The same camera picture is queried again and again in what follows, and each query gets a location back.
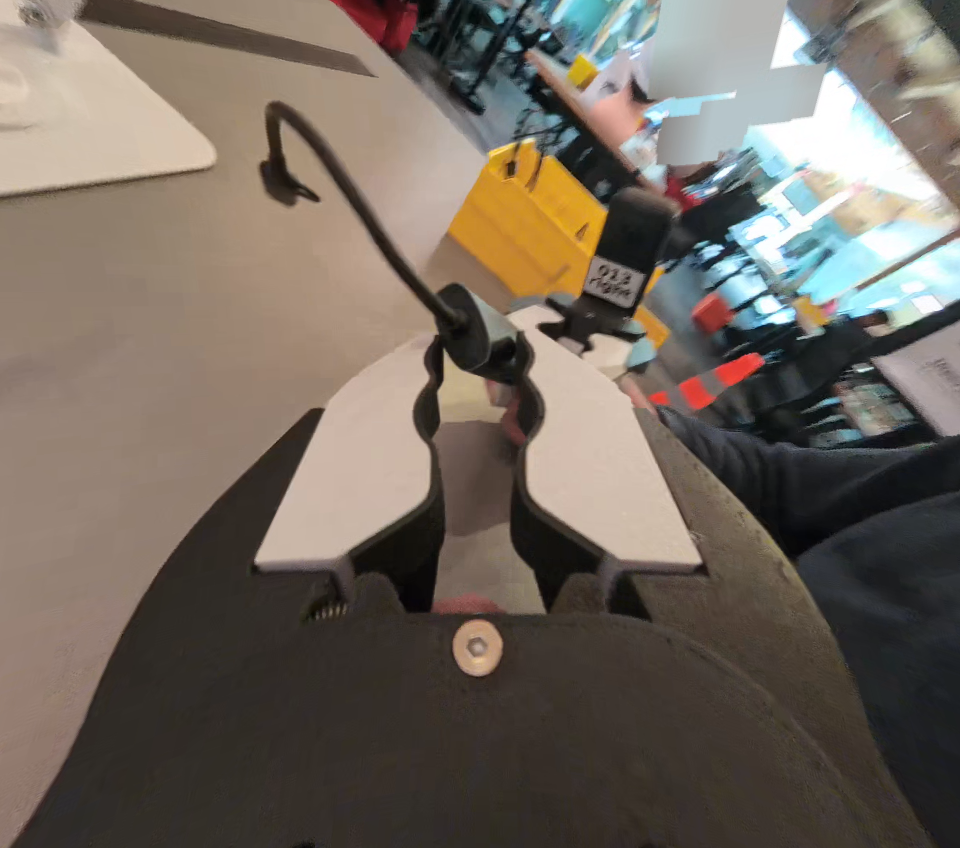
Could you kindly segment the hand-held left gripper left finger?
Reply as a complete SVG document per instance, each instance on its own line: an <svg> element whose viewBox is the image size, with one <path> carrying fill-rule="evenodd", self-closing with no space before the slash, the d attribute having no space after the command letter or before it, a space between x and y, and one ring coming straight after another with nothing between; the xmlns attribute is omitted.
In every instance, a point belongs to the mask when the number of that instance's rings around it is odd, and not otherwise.
<svg viewBox="0 0 960 848"><path fill-rule="evenodd" d="M433 606L446 507L434 437L443 351L417 336L364 368L323 409L253 565L322 573L337 595L389 578L410 612Z"/></svg>

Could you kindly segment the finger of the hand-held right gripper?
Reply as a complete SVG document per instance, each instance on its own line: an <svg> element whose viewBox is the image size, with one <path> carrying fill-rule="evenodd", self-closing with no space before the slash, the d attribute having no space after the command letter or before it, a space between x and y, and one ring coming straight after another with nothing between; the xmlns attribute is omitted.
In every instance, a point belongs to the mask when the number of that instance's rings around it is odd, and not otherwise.
<svg viewBox="0 0 960 848"><path fill-rule="evenodd" d="M634 369L642 354L642 340L615 337L591 337L582 351L581 361L611 380L618 380Z"/></svg>
<svg viewBox="0 0 960 848"><path fill-rule="evenodd" d="M507 314L507 320L524 338L536 334L546 338L566 338L569 335L566 313L558 312L548 305L530 305Z"/></svg>

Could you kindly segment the white paper sign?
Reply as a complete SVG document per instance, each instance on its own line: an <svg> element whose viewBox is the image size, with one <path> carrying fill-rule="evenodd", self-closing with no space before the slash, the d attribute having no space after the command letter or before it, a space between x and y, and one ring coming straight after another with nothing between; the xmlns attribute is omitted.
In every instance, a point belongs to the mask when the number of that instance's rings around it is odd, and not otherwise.
<svg viewBox="0 0 960 848"><path fill-rule="evenodd" d="M936 434L959 434L959 341L942 331L872 361Z"/></svg>

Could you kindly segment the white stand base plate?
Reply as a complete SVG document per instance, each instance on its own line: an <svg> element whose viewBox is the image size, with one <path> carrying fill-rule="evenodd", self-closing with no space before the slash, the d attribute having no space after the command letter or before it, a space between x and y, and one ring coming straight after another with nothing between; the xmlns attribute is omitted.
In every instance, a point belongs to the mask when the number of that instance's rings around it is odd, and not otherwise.
<svg viewBox="0 0 960 848"><path fill-rule="evenodd" d="M210 141L79 21L89 0L1 0L1 196L212 168Z"/></svg>

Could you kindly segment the orange traffic cone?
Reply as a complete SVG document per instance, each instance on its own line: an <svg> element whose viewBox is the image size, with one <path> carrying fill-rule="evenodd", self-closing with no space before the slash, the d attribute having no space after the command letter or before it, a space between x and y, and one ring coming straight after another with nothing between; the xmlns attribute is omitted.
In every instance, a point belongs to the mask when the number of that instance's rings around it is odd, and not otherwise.
<svg viewBox="0 0 960 848"><path fill-rule="evenodd" d="M707 372L688 378L647 396L655 407L698 412L710 407L725 391L739 386L765 365L761 354L750 352L724 362Z"/></svg>

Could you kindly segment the dark grey usb hub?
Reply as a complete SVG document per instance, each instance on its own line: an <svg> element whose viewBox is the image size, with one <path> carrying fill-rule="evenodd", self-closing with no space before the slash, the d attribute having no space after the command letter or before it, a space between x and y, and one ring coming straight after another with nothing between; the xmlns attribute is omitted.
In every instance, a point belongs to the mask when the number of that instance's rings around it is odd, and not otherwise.
<svg viewBox="0 0 960 848"><path fill-rule="evenodd" d="M354 182L327 138L291 105L273 100L264 109L267 154L259 164L261 184L275 202L287 207L320 196L289 169L282 129L289 127L322 166L392 273L433 318L436 334L450 360L462 371L511 385L518 368L519 331L507 317L460 283L431 290L383 226L374 207Z"/></svg>

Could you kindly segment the wooden table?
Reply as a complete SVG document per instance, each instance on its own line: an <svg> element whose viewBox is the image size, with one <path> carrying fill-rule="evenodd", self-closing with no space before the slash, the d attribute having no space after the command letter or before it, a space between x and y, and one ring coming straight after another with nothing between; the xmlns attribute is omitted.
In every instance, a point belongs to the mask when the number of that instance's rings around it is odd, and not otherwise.
<svg viewBox="0 0 960 848"><path fill-rule="evenodd" d="M558 99L563 112L580 134L598 147L632 178L642 178L642 169L624 152L623 146L638 134L652 103L635 97L632 83L617 92L589 101L586 92L570 81L569 71L540 50L527 50L525 61Z"/></svg>

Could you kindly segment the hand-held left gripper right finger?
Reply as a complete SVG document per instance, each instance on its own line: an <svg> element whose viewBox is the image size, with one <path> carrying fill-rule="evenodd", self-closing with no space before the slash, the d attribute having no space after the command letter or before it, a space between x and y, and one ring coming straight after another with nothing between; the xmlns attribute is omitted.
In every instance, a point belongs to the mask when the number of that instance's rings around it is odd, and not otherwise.
<svg viewBox="0 0 960 848"><path fill-rule="evenodd" d="M702 554L629 396L541 329L520 330L515 386L524 441L510 539L544 608L576 575L593 576L602 602L632 576L701 575Z"/></svg>

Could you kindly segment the person's right hand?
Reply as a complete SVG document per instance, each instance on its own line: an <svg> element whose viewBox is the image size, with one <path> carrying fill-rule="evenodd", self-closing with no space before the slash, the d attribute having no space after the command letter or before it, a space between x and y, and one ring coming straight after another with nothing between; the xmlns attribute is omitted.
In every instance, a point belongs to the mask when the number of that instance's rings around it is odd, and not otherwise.
<svg viewBox="0 0 960 848"><path fill-rule="evenodd" d="M648 397L634 375L624 374L619 378L617 384L635 409L645 410L657 420L662 420L662 407Z"/></svg>

